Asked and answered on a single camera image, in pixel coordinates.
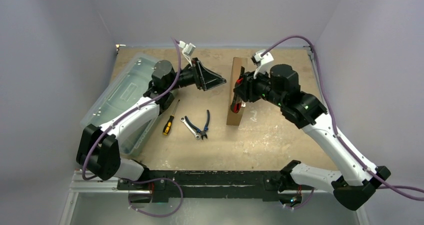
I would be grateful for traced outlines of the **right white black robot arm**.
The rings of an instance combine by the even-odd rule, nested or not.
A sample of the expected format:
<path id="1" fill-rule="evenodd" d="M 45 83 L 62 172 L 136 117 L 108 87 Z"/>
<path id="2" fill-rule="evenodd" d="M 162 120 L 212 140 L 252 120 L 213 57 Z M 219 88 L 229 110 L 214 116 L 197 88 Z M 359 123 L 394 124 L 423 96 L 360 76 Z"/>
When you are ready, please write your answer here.
<path id="1" fill-rule="evenodd" d="M 269 72 L 242 71 L 234 84 L 237 113 L 242 102 L 265 100 L 279 107 L 286 120 L 311 137 L 334 162 L 326 170 L 292 160 L 281 171 L 279 191 L 309 186 L 334 195 L 345 208 L 356 211 L 391 175 L 364 157 L 349 141 L 341 142 L 326 107 L 313 94 L 301 90 L 298 73 L 288 64 L 274 65 Z"/>

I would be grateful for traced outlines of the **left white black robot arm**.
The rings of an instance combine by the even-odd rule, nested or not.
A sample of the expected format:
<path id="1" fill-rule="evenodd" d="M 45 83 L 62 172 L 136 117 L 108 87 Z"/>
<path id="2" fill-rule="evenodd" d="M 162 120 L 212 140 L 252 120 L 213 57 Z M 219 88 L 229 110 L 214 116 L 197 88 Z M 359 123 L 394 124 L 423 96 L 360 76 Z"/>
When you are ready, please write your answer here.
<path id="1" fill-rule="evenodd" d="M 204 67 L 196 57 L 177 71 L 170 61 L 158 61 L 147 91 L 134 105 L 102 125 L 89 124 L 83 129 L 76 155 L 82 178 L 106 181 L 117 177 L 129 180 L 138 190 L 146 188 L 146 168 L 133 159 L 122 158 L 120 142 L 166 111 L 175 98 L 173 90 L 196 85 L 199 90 L 208 91 L 225 83 L 225 78 Z"/>

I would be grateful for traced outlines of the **red utility knife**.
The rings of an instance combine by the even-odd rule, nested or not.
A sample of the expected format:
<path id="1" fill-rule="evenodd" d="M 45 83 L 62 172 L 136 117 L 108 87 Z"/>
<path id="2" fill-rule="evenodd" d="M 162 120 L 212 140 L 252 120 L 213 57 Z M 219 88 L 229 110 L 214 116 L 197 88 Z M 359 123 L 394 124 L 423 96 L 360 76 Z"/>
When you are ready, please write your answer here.
<path id="1" fill-rule="evenodd" d="M 241 107 L 242 107 L 242 103 L 243 100 L 241 99 L 241 97 L 239 95 L 236 94 L 236 88 L 243 82 L 243 78 L 240 77 L 239 79 L 236 80 L 235 85 L 234 85 L 234 89 L 233 89 L 233 99 L 232 99 L 232 103 L 230 105 L 230 110 L 237 114 L 239 113 Z"/>

